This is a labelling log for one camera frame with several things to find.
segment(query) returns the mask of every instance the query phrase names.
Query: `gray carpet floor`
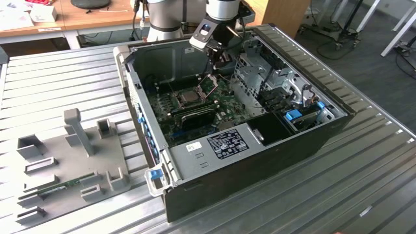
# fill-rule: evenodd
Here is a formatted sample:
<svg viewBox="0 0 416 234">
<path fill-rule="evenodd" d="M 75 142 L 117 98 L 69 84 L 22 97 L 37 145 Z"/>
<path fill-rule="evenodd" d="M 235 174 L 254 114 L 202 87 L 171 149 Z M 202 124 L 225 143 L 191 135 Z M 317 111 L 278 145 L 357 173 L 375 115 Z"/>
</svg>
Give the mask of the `gray carpet floor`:
<svg viewBox="0 0 416 234">
<path fill-rule="evenodd" d="M 311 3 L 313 7 L 317 7 L 321 5 L 322 0 L 313 0 Z M 334 8 L 335 3 L 337 1 L 333 1 L 330 9 Z M 351 8 L 353 3 L 349 3 L 338 20 L 339 22 L 345 22 Z M 353 20 L 351 28 L 357 28 L 366 11 L 367 8 L 362 6 Z M 323 18 L 326 22 L 329 22 L 330 13 L 331 11 L 329 10 Z M 329 65 L 386 112 L 416 132 L 416 80 L 397 68 L 394 51 L 385 58 L 379 56 L 381 51 L 395 35 L 390 30 L 397 22 L 397 19 L 375 12 L 361 32 L 361 42 L 339 60 L 325 59 L 317 54 L 315 48 L 329 41 L 327 37 L 311 31 L 305 31 L 301 35 L 298 34 L 295 36 L 295 41 Z M 402 40 L 406 41 L 413 36 L 416 36 L 416 33 L 413 30 L 409 30 Z M 321 53 L 330 58 L 339 54 L 334 50 L 333 44 L 323 46 Z M 398 58 L 398 64 L 409 73 L 414 74 L 401 58 Z"/>
</svg>

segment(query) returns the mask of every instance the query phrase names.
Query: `motherboard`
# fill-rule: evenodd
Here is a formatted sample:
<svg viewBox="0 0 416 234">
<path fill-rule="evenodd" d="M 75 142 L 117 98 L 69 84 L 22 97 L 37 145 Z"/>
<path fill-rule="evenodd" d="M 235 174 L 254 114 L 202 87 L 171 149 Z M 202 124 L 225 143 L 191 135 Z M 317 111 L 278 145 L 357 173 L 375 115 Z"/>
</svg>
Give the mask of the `motherboard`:
<svg viewBox="0 0 416 234">
<path fill-rule="evenodd" d="M 230 76 L 198 76 L 197 85 L 147 94 L 170 147 L 235 126 L 250 118 L 230 89 Z"/>
</svg>

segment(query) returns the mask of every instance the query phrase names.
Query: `green pcb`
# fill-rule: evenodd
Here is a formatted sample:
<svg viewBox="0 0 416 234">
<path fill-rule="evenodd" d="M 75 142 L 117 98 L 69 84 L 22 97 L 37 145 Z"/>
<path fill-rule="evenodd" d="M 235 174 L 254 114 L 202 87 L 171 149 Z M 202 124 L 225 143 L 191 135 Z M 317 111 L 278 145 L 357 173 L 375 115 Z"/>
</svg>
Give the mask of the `green pcb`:
<svg viewBox="0 0 416 234">
<path fill-rule="evenodd" d="M 166 94 L 147 95 L 159 128 L 170 147 L 186 143 L 187 141 L 194 140 L 202 136 L 213 134 L 221 131 L 225 126 L 230 127 L 249 119 L 249 115 L 243 110 L 243 105 L 239 103 L 239 101 L 233 96 L 233 93 L 230 92 L 227 81 L 218 79 L 217 85 L 217 88 L 205 100 L 205 103 L 217 101 L 218 108 L 215 109 L 213 123 L 207 126 L 185 132 L 179 130 L 178 120 L 170 117 L 169 113 L 173 110 L 186 109 L 194 105 L 203 104 L 201 101 L 191 101 L 186 106 L 183 106 L 179 101 L 181 93 L 193 91 L 194 88 L 186 88 Z M 211 80 L 203 80 L 201 89 L 205 94 L 210 92 L 213 89 Z"/>
</svg>

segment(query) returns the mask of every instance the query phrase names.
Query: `warning symbols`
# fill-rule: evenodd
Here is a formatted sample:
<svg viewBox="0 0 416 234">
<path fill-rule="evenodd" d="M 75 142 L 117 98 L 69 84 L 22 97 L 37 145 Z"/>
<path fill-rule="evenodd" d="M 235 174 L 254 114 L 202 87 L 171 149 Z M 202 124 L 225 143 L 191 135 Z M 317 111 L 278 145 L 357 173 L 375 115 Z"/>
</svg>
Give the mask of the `warning symbols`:
<svg viewBox="0 0 416 234">
<path fill-rule="evenodd" d="M 225 159 L 249 149 L 235 129 L 207 138 L 207 142 L 218 159 Z"/>
</svg>

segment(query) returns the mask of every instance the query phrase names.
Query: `circuit board in tray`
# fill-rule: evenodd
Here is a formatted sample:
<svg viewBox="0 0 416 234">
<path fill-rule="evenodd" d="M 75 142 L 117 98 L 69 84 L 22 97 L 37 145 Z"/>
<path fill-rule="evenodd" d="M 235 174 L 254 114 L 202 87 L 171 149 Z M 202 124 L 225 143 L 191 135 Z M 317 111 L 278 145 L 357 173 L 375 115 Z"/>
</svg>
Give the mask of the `circuit board in tray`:
<svg viewBox="0 0 416 234">
<path fill-rule="evenodd" d="M 207 94 L 213 89 L 213 83 L 210 81 L 203 82 L 201 89 Z M 170 147 L 222 131 L 249 119 L 245 107 L 233 96 L 226 80 L 217 80 L 217 88 L 206 97 L 206 100 L 197 100 L 191 94 L 193 91 L 194 87 L 190 87 L 170 93 L 147 95 L 159 128 Z M 198 105 L 206 105 L 207 103 L 214 106 L 213 122 L 186 131 L 179 129 L 178 120 L 171 118 L 170 113 L 195 108 Z"/>
</svg>

